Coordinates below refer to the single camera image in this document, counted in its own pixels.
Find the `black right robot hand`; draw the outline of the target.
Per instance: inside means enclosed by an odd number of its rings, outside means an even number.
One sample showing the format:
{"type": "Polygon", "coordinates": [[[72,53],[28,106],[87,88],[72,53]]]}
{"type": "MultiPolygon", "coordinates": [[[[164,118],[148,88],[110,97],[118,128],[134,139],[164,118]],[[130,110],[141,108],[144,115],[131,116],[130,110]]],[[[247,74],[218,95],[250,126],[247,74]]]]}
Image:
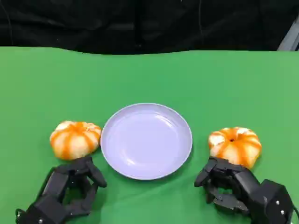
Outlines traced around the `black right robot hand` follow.
{"type": "Polygon", "coordinates": [[[204,188],[207,203],[249,216],[253,224],[290,224],[293,213],[299,212],[285,185],[259,182],[248,168],[226,159],[209,157],[194,186],[204,188]]]}

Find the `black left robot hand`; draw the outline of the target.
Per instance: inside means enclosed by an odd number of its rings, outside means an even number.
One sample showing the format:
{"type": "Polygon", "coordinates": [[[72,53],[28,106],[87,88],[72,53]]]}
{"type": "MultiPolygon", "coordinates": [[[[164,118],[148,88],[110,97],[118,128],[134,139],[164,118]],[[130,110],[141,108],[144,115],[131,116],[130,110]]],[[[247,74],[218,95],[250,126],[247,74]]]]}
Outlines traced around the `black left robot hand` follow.
{"type": "Polygon", "coordinates": [[[107,182],[90,156],[53,167],[27,210],[16,209],[17,224],[65,224],[74,217],[90,214],[99,187],[107,182]],[[79,190],[82,198],[68,204],[63,200],[67,189],[79,190]]]}

